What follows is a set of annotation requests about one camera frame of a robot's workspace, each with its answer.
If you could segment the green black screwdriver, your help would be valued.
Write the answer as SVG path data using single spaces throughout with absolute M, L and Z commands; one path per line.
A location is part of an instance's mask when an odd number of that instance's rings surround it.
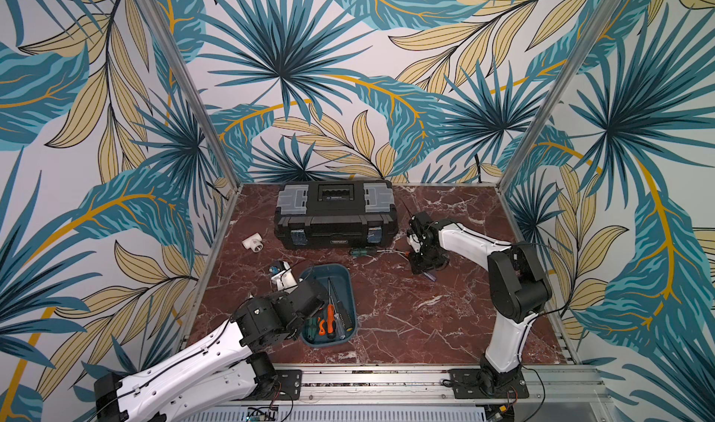
M 318 317 L 308 318 L 305 321 L 305 326 L 303 328 L 303 338 L 306 343 L 313 344 L 318 336 L 318 325 L 320 324 L 320 319 Z
M 375 247 L 366 248 L 354 248 L 350 250 L 350 255 L 353 258 L 368 257 L 368 256 L 379 256 L 380 254 L 394 254 L 396 251 L 393 249 L 378 249 Z

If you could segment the large orange black screwdriver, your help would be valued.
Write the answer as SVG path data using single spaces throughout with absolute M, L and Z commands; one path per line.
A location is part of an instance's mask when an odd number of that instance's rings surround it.
M 327 307 L 327 337 L 329 339 L 335 339 L 337 336 L 336 321 L 335 321 L 335 307 L 334 307 L 334 296 L 333 288 L 331 288 L 331 281 L 328 280 L 328 292 L 329 292 L 329 305 Z

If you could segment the black slim screwdriver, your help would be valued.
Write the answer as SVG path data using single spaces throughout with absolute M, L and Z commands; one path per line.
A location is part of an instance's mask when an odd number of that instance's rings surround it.
M 337 290 L 333 289 L 333 293 L 334 293 L 334 296 L 336 299 L 336 308 L 338 310 L 338 314 L 341 317 L 341 321 L 344 326 L 344 330 L 346 332 L 352 332 L 355 327 L 354 322 L 353 322 L 352 318 L 350 317 L 350 314 L 349 314 L 346 306 L 344 305 L 343 301 L 338 296 Z

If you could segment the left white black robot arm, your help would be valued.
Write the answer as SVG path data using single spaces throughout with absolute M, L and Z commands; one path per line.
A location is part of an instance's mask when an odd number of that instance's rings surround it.
M 328 303 L 315 279 L 249 298 L 216 330 L 159 364 L 98 379 L 93 420 L 181 421 L 220 403 L 271 399 L 279 375 L 266 349 L 299 336 Z

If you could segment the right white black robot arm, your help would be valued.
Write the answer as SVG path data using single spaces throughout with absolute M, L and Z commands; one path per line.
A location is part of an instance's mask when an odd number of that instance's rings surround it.
M 458 254 L 487 271 L 496 320 L 480 368 L 498 378 L 516 375 L 527 336 L 553 295 L 536 247 L 499 241 L 456 221 L 435 221 L 427 213 L 411 217 L 407 241 L 415 275 L 443 269 L 450 254 Z

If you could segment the teal rectangular storage tray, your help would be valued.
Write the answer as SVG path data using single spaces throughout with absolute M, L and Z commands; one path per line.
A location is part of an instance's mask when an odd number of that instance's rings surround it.
M 352 287 L 352 282 L 351 282 L 351 277 L 349 270 L 339 264 L 328 264 L 328 265 L 318 265 L 318 266 L 312 266 L 306 269 L 302 274 L 300 279 L 309 279 L 313 278 L 316 280 L 319 280 L 322 285 L 328 290 L 328 280 L 331 281 L 331 288 L 336 289 L 338 296 L 340 299 L 343 301 L 344 305 L 346 306 L 350 317 L 352 318 L 354 322 L 354 330 L 352 332 L 346 332 L 344 330 L 344 326 L 341 321 L 341 317 L 338 314 L 338 310 L 336 308 L 336 299 L 334 296 L 334 307 L 335 307 L 335 321 L 336 321 L 336 329 L 337 329 L 337 336 L 335 339 L 329 339 L 327 336 L 317 336 L 316 341 L 313 344 L 308 344 L 305 342 L 303 338 L 303 332 L 301 333 L 301 340 L 307 345 L 308 347 L 311 347 L 313 349 L 320 349 L 320 348 L 327 348 L 327 347 L 332 347 L 336 346 L 342 343 L 346 343 L 350 341 L 356 334 L 357 334 L 357 328 L 358 328 L 358 317 L 357 317 L 357 310 L 356 310 L 356 304 L 355 304 L 355 299 L 353 295 L 353 287 Z M 322 318 L 326 321 L 327 319 L 327 307 L 322 308 L 318 312 L 318 314 L 315 317 Z

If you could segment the white pipe tee fitting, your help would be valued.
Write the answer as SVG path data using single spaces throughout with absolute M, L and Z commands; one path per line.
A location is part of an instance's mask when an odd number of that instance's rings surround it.
M 242 245 L 246 250 L 253 253 L 259 253 L 264 249 L 263 237 L 260 233 L 254 233 L 242 241 Z

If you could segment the black plastic toolbox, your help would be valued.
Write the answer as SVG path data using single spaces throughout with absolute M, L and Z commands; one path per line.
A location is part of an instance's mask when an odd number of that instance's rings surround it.
M 292 250 L 387 247 L 398 234 L 392 184 L 372 179 L 283 185 L 274 234 Z

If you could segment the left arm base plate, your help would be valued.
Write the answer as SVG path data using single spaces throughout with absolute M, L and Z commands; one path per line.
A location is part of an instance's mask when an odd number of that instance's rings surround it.
M 297 401 L 300 399 L 303 371 L 300 369 L 277 370 L 271 377 L 262 378 L 248 401 Z

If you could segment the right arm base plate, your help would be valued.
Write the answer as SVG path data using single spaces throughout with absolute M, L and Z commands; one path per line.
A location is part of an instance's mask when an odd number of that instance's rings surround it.
M 530 392 L 521 370 L 509 373 L 494 373 L 480 368 L 451 369 L 449 377 L 441 385 L 450 388 L 454 398 L 468 399 L 521 399 L 529 398 Z

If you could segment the aluminium front rail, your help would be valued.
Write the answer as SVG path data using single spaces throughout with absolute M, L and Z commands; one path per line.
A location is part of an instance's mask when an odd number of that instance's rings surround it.
M 521 373 L 530 392 L 521 399 L 458 400 L 441 385 L 451 369 L 478 368 L 443 364 L 284 364 L 279 370 L 303 371 L 300 399 L 287 403 L 282 419 L 374 418 L 396 421 L 400 412 L 417 420 L 423 411 L 475 413 L 504 404 L 518 421 L 616 421 L 614 404 L 598 371 L 587 365 L 532 365 Z M 238 405 L 264 401 L 234 400 Z

